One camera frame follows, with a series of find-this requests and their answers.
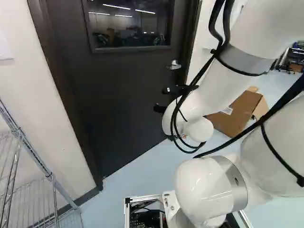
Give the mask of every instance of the dark brown door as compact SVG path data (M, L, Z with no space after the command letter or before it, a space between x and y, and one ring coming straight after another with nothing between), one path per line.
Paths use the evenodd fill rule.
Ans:
M161 142L156 103L186 75L188 0L47 0L47 12L99 173ZM173 60L182 65L170 69Z

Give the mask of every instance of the floor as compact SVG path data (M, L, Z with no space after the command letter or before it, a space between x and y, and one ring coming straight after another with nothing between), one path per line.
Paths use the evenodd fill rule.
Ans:
M259 88L269 106L284 94L284 92L299 78L300 74L270 72L261 76L253 86ZM199 152L213 149L229 140L226 135L215 131L212 138ZM238 152L240 143L219 151L218 154ZM161 194L173 189L173 174L176 167L193 155L179 151L172 142L165 140L148 152L127 164L104 181L104 190L81 206L85 228L123 228L124 198L128 196L143 196ZM304 200L279 199L272 203L247 210L247 216L254 227L301 227L303 210L300 205Z

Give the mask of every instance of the white robotic arm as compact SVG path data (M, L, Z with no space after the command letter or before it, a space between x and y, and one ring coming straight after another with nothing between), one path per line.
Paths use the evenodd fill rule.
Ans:
M198 142L207 141L213 125L203 116L228 107L286 47L304 39L304 30L299 29L304 21L303 9L303 0L249 0L231 31L230 43L213 60L199 88L180 106L178 132ZM172 133L175 106L174 101L163 116L167 135ZM195 227L216 227L227 213L275 196L304 196L303 113L304 96L251 132L242 142L241 153L231 155L234 159L197 158L179 166L175 203ZM214 218L219 218L218 224L213 223Z

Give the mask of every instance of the glass pane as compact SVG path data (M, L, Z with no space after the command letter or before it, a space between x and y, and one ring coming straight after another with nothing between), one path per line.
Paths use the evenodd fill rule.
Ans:
M170 45L172 0L87 0L95 48Z

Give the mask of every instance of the door lever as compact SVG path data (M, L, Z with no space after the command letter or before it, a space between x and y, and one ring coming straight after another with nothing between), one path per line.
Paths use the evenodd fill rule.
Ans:
M176 59L172 60L171 66L167 66L169 70L177 70L181 68L181 64L178 63Z

